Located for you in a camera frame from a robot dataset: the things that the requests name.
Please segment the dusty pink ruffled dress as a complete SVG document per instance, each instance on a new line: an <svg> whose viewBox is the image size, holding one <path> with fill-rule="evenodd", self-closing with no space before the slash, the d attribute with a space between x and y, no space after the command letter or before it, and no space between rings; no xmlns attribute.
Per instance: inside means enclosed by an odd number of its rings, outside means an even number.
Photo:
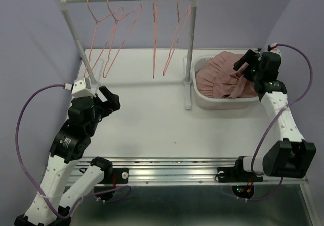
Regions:
<svg viewBox="0 0 324 226"><path fill-rule="evenodd" d="M257 96L254 84L243 76L247 64L234 70L234 64L242 54L223 51L209 59L196 74L196 85L199 92L207 98L236 99Z"/></svg>

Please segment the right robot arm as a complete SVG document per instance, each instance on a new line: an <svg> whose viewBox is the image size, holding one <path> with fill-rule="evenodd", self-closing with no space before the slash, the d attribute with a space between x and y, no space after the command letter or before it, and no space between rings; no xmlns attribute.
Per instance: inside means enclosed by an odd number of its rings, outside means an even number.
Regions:
<svg viewBox="0 0 324 226"><path fill-rule="evenodd" d="M263 53L247 50L234 64L238 71L246 64L243 76L254 84L259 101L265 108L270 124L252 156L241 156L233 175L245 180L251 173L282 178L303 178L314 158L316 147L307 142L297 128L288 101L284 82L278 80L281 52L278 44Z"/></svg>

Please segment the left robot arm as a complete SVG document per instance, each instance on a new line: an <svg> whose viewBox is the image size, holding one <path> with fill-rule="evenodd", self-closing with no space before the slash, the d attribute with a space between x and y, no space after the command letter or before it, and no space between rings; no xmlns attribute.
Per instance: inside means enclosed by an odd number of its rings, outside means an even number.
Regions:
<svg viewBox="0 0 324 226"><path fill-rule="evenodd" d="M38 184L29 177L37 188L36 196L27 211L16 217L14 225L69 225L74 210L94 186L113 178L113 163L95 157L81 178L66 189L69 177L90 145L98 124L120 109L118 95L106 86L99 87L99 91L106 101L96 93L72 99L68 119L50 147L42 182Z"/></svg>

